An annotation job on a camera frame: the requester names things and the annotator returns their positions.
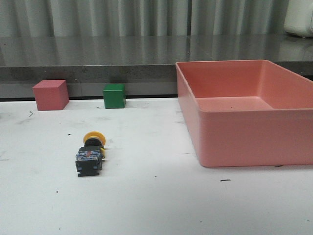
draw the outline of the cube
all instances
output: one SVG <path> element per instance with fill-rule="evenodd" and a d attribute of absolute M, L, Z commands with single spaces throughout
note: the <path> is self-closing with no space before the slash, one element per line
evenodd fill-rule
<path fill-rule="evenodd" d="M 107 84 L 103 90 L 104 106 L 106 109 L 120 109 L 125 107 L 125 85 Z"/>
<path fill-rule="evenodd" d="M 68 104 L 65 80 L 43 80 L 33 87 L 37 108 L 43 110 L 62 110 Z"/>

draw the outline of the pink cube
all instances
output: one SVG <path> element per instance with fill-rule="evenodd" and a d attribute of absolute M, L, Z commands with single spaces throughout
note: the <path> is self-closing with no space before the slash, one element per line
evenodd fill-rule
<path fill-rule="evenodd" d="M 68 104 L 65 80 L 43 80 L 33 87 L 38 110 L 62 110 Z"/>

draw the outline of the white appliance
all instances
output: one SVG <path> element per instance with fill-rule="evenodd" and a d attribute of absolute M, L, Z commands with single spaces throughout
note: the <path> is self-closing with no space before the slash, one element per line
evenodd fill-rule
<path fill-rule="evenodd" d="M 313 0 L 289 0 L 284 30 L 300 37 L 313 37 Z"/>

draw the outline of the tray floor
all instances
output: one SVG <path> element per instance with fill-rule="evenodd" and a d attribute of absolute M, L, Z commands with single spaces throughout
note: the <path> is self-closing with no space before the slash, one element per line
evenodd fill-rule
<path fill-rule="evenodd" d="M 258 96 L 196 98 L 204 111 L 271 110 L 269 104 Z"/>

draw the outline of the green cube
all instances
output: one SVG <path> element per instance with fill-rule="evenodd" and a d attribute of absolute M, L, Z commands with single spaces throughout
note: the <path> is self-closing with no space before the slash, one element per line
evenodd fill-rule
<path fill-rule="evenodd" d="M 125 85 L 107 84 L 103 90 L 104 107 L 106 109 L 121 109 L 125 107 Z"/>

